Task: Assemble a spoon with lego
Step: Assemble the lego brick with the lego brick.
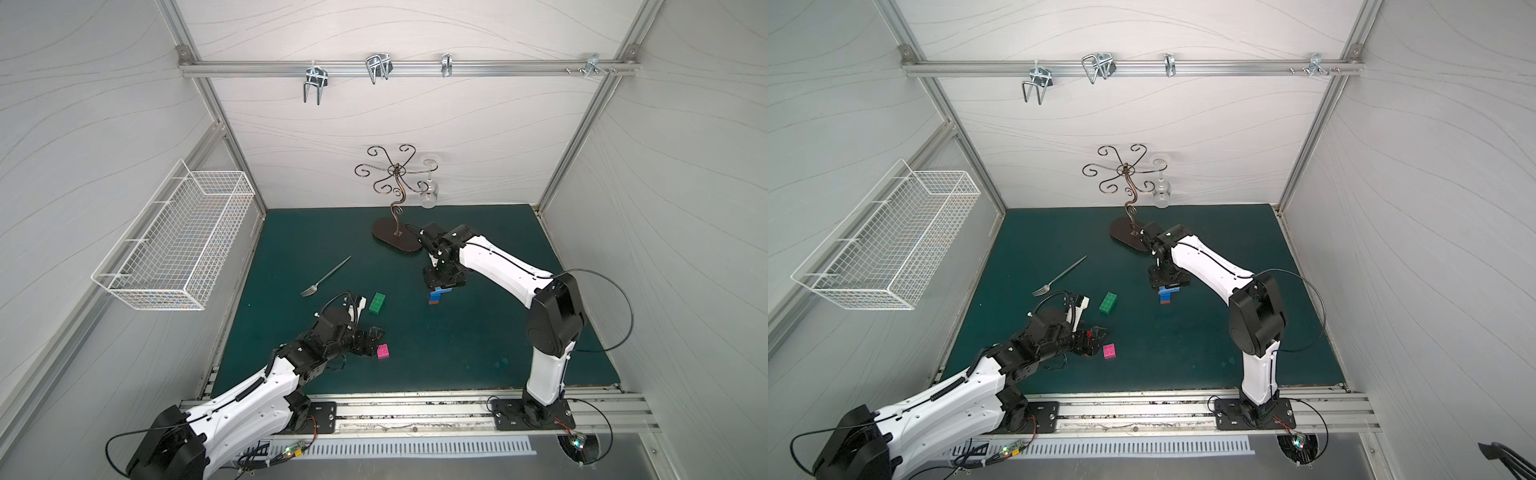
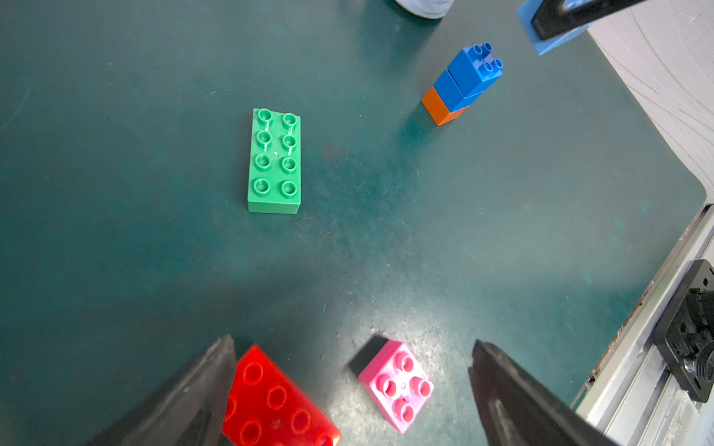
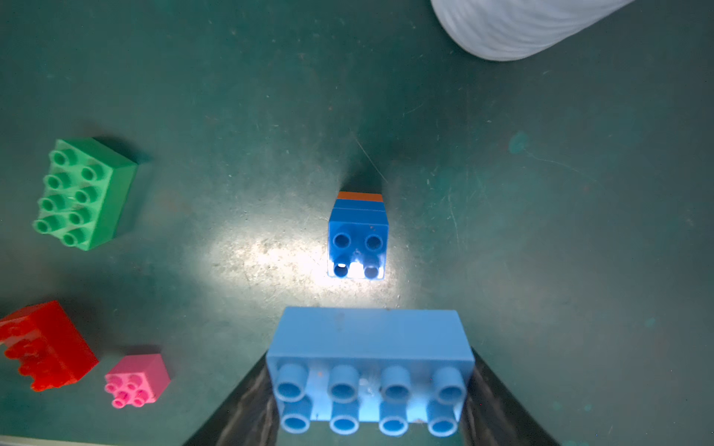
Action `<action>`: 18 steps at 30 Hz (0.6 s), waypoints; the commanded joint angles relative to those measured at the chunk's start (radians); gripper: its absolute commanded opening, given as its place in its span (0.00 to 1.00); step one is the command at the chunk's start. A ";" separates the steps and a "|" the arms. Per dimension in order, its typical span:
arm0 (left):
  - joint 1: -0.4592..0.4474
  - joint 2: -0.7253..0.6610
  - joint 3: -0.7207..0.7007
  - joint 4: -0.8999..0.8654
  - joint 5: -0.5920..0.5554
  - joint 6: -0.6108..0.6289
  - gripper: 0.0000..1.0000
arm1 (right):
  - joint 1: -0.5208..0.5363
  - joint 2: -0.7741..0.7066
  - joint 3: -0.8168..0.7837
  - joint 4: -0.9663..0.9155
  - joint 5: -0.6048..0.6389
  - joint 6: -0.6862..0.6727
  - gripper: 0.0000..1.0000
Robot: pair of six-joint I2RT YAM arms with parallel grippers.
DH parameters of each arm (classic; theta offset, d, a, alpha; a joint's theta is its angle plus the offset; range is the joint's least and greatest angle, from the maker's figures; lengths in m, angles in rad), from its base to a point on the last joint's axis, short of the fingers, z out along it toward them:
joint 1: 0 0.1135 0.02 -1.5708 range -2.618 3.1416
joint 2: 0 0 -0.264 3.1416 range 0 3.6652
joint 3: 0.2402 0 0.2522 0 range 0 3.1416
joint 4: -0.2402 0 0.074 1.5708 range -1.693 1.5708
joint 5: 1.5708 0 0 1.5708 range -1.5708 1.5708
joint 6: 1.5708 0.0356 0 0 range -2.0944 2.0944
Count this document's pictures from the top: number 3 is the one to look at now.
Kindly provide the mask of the blue square lego brick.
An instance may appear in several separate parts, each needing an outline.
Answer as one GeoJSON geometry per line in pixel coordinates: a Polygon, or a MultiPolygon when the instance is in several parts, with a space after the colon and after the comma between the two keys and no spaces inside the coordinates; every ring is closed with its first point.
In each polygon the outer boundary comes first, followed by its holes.
{"type": "Polygon", "coordinates": [[[385,277],[389,221],[377,210],[335,208],[328,221],[328,268],[338,279],[385,277]]]}
{"type": "Polygon", "coordinates": [[[373,202],[364,200],[347,200],[338,199],[336,200],[334,210],[355,210],[355,211],[369,211],[369,212],[381,212],[385,213],[386,208],[383,202],[373,202]]]}

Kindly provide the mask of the orange square lego brick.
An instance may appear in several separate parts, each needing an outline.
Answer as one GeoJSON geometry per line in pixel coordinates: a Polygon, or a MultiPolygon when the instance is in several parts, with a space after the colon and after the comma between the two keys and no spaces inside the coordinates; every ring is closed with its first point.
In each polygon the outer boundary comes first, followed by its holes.
{"type": "Polygon", "coordinates": [[[338,200],[382,203],[383,196],[378,193],[351,193],[350,191],[340,191],[338,193],[338,200]]]}

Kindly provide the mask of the light blue long lego brick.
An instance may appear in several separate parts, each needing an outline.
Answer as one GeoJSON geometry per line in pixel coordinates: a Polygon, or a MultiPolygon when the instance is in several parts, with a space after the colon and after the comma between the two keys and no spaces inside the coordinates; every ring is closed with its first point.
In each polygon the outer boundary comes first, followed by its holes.
{"type": "Polygon", "coordinates": [[[455,310],[289,307],[266,364],[284,431],[325,422],[338,435],[375,423],[457,432],[475,359],[455,310]]]}

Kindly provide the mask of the red lego brick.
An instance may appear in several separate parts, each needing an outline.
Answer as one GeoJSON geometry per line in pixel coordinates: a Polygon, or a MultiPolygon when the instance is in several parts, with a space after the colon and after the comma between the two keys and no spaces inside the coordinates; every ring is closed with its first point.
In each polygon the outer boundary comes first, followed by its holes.
{"type": "Polygon", "coordinates": [[[1,320],[5,356],[42,392],[75,384],[99,360],[56,300],[17,310],[1,320]]]}

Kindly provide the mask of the pink square lego brick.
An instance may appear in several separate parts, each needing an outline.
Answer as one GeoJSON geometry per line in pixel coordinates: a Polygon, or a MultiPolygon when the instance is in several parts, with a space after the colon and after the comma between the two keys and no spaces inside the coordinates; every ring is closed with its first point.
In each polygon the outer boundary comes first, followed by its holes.
{"type": "Polygon", "coordinates": [[[113,396],[115,409],[141,408],[156,403],[169,383],[160,354],[129,355],[105,375],[104,390],[113,396]]]}

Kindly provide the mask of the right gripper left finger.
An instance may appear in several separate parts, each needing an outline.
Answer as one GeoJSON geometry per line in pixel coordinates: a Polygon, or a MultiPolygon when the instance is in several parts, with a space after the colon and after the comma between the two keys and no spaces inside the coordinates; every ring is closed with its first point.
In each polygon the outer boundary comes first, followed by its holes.
{"type": "Polygon", "coordinates": [[[275,446],[278,430],[279,413],[263,355],[184,445],[275,446]]]}

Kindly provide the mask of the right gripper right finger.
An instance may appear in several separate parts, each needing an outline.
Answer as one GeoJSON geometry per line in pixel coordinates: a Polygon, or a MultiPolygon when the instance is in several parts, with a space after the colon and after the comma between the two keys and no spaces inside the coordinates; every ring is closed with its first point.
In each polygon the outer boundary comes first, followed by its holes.
{"type": "Polygon", "coordinates": [[[475,349],[472,377],[459,422],[464,445],[557,446],[475,349]]]}

